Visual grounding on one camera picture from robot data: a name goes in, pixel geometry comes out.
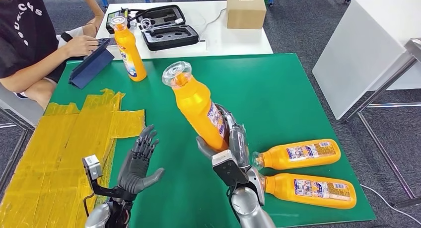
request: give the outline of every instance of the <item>clear bottle cap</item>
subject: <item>clear bottle cap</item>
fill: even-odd
[[[259,173],[259,181],[263,191],[266,191],[266,177]]]
[[[172,88],[184,86],[192,77],[192,66],[188,62],[176,62],[162,73],[162,82]]]
[[[257,168],[257,170],[260,170],[265,166],[263,155],[259,152],[252,153],[252,162],[253,165]]]
[[[111,26],[115,31],[122,31],[127,28],[127,19],[123,16],[117,16],[110,20]]]

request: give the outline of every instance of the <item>yellow tape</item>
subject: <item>yellow tape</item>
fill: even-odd
[[[95,154],[109,185],[115,138],[137,136],[144,111],[119,111],[124,94],[102,90],[74,103],[50,103],[0,204],[1,228],[83,227],[83,198],[92,193],[81,159]],[[88,199],[92,210],[95,199]]]

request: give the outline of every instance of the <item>standing bottle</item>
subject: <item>standing bottle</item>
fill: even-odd
[[[127,28],[127,19],[117,16],[112,18],[110,23],[113,26],[116,43],[120,49],[130,79],[134,81],[145,79],[146,70],[136,48],[135,36]]]
[[[211,101],[209,89],[193,77],[190,63],[171,64],[162,74],[162,82],[172,88],[177,107],[199,136],[216,152],[227,149],[225,120]]]

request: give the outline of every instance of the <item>person's hand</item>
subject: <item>person's hand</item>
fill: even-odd
[[[61,48],[65,51],[67,58],[86,56],[98,48],[98,40],[82,35],[72,38]]]

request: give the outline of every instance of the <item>robotic arm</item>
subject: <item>robotic arm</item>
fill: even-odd
[[[83,200],[88,219],[85,228],[126,228],[133,206],[133,201],[138,193],[147,187],[155,184],[164,173],[163,168],[159,168],[154,174],[146,177],[149,161],[158,140],[152,141],[156,135],[153,125],[146,127],[135,145],[127,153],[118,176],[118,185],[114,188],[101,187],[98,178],[102,176],[101,165],[95,155],[82,159],[89,184],[93,194]],[[88,213],[86,199],[94,195],[109,197],[109,200],[95,207],[91,214]]]
[[[242,228],[275,228],[262,209],[265,195],[257,169],[250,165],[244,126],[237,124],[231,112],[216,105],[229,127],[229,149],[216,153],[201,137],[196,137],[199,150],[212,160],[212,168],[228,186],[231,208]]]

